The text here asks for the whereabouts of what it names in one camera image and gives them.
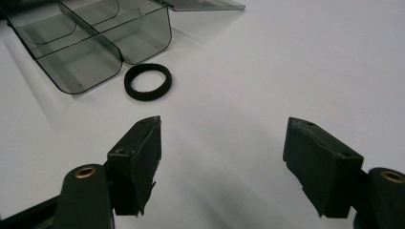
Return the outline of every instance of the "black rubber ring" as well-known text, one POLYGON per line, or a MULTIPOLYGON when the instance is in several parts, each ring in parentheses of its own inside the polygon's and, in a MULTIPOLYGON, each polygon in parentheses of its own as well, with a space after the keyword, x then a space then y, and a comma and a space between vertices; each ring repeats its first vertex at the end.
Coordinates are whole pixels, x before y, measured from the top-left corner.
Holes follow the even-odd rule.
POLYGON ((126 93, 128 93, 128 95, 130 95, 132 98, 140 101, 152 101, 164 96, 169 91, 170 87, 172 86, 172 74, 166 67, 159 64, 138 64, 132 67, 130 70, 128 70, 128 72, 125 74, 124 86, 126 93), (131 87, 132 81, 135 79, 135 77, 147 71, 161 72, 164 74, 164 76, 166 76, 166 79, 154 91, 151 92, 135 91, 131 87))

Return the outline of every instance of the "white table surface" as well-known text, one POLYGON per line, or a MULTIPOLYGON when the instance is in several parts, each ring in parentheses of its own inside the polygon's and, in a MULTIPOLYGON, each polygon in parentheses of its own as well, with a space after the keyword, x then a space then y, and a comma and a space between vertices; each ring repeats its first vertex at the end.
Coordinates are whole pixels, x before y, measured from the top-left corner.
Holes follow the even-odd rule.
MULTIPOLYGON (((140 102, 123 76, 60 92, 0 21, 0 215, 59 194, 63 177, 137 121, 162 120, 162 161, 143 217, 125 228, 352 228, 318 218, 282 160, 289 116, 405 172, 405 2, 253 1, 245 11, 170 12, 169 48, 147 62, 174 83, 140 102)), ((139 90, 162 78, 137 79, 139 90)))

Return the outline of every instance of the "transparent plastic tray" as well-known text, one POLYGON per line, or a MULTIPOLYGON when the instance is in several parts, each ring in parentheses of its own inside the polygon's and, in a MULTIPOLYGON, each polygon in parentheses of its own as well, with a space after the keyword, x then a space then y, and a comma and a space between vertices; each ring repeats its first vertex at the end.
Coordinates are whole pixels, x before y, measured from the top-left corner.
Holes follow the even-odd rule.
POLYGON ((173 1, 179 6, 158 0, 3 0, 0 10, 55 86, 81 94, 116 75, 122 62, 138 64, 167 48, 167 7, 207 10, 208 3, 212 10, 240 10, 228 0, 173 1))

